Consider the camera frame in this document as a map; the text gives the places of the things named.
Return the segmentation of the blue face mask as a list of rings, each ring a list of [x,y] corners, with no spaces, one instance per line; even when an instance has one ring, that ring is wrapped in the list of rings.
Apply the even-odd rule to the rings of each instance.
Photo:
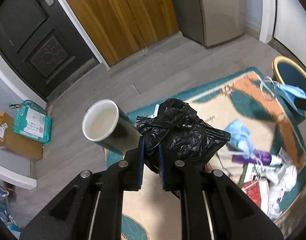
[[[262,96],[267,101],[273,101],[278,96],[282,97],[298,114],[304,116],[305,110],[299,109],[295,106],[295,99],[306,99],[305,92],[295,86],[283,85],[277,81],[273,81],[272,78],[266,76],[261,80],[260,90]]]
[[[251,131],[246,127],[241,119],[235,119],[232,121],[224,131],[230,134],[229,145],[240,152],[245,159],[249,158],[255,146],[251,139]]]

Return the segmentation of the black plastic trash bag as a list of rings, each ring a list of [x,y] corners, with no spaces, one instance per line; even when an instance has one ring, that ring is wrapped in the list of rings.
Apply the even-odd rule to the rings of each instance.
[[[145,138],[145,164],[155,173],[160,171],[159,145],[168,157],[203,171],[214,154],[230,140],[230,133],[210,126],[188,103],[174,98],[161,103],[154,118],[137,116],[136,127]]]

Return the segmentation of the white medicine box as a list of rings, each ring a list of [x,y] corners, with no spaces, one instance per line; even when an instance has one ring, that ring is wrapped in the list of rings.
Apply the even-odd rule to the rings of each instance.
[[[242,187],[245,183],[254,180],[260,180],[265,172],[278,172],[280,166],[261,166],[260,164],[248,163],[243,167],[239,185]]]

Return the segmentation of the teal yellow-rimmed trash bin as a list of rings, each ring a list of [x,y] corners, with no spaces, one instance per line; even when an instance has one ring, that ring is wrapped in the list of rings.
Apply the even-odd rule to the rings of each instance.
[[[299,87],[306,94],[306,72],[292,59],[285,56],[277,56],[272,62],[272,69],[275,81],[283,85]]]

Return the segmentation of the crumpled white paper trash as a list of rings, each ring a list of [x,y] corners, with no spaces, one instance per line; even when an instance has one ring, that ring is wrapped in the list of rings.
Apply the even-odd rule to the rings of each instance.
[[[245,183],[241,189],[270,219],[277,219],[282,214],[280,203],[284,194],[296,182],[296,167],[282,165],[278,172],[265,172],[260,180]]]

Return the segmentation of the teal orange patterned rug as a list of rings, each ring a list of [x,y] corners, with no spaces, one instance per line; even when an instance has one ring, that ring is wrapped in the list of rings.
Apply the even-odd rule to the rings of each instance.
[[[282,148],[288,154],[297,168],[297,182],[278,202],[281,215],[272,219],[287,239],[304,222],[306,214],[306,145],[299,131],[304,117],[295,117],[283,98],[266,100],[260,89],[263,78],[260,70],[251,67],[168,98],[189,103],[197,115],[214,128],[224,129],[234,120],[241,120],[250,131],[256,150],[277,156]],[[152,117],[156,104],[165,100],[167,98],[133,110],[127,116],[132,122],[136,122],[137,116]],[[227,144],[212,157],[210,167],[222,170],[240,186],[245,178],[243,164],[233,163],[228,151]],[[124,195],[122,239],[162,239],[162,236],[181,239],[178,220],[168,221],[174,222],[174,225],[166,226],[170,233],[165,231],[161,236],[157,235],[157,223],[162,221],[153,217],[157,215],[157,210],[147,209],[150,215],[144,210],[150,196],[148,187],[140,191],[141,197],[134,195],[130,192]]]

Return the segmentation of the purple tube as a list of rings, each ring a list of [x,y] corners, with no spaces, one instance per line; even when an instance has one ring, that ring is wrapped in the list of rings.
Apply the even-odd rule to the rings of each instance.
[[[253,153],[245,158],[242,154],[238,154],[237,152],[231,152],[232,158],[231,161],[233,163],[239,163],[239,164],[259,164],[264,166],[276,166],[282,164],[282,159],[279,158],[276,155],[271,155],[268,152],[260,151],[260,150],[254,150]]]

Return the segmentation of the blue face mask on rug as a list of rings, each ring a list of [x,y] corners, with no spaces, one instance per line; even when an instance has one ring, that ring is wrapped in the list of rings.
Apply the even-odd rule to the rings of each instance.
[[[224,131],[230,134],[229,145],[240,152],[245,159],[249,158],[255,146],[251,139],[251,131],[246,127],[241,119],[235,119],[232,121]]]

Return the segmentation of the white interior door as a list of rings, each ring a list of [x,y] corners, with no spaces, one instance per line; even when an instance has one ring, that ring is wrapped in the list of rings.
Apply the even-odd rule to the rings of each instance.
[[[277,0],[274,37],[306,64],[306,12],[298,0]]]

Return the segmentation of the black paper cup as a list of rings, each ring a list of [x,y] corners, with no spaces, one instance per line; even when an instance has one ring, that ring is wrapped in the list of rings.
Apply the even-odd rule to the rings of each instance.
[[[119,154],[137,148],[141,136],[126,114],[110,99],[99,100],[89,107],[81,127],[89,141]]]

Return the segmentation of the teal tissue pack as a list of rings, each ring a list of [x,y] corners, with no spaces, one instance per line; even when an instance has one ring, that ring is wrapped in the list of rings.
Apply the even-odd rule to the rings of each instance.
[[[13,131],[43,144],[49,143],[53,120],[45,109],[31,100],[14,106],[17,106],[18,110],[13,122]]]

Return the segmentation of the brown cardboard box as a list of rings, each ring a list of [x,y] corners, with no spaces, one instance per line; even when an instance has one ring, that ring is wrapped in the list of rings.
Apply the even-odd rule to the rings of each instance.
[[[43,157],[43,143],[13,131],[14,119],[5,111],[0,114],[0,147],[27,159],[38,161]]]

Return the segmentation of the beige refrigerator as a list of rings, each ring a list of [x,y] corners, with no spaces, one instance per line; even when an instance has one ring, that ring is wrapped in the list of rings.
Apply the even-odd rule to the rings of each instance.
[[[183,36],[212,48],[241,37],[246,0],[172,0]]]

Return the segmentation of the black entrance door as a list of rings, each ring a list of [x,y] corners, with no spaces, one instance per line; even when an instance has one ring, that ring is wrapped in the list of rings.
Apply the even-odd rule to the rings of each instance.
[[[0,0],[0,54],[45,100],[99,64],[58,0]]]

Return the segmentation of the wooden cabinet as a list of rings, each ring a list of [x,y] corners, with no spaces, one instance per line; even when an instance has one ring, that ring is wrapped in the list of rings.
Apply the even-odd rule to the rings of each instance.
[[[178,33],[172,0],[65,0],[109,67]]]

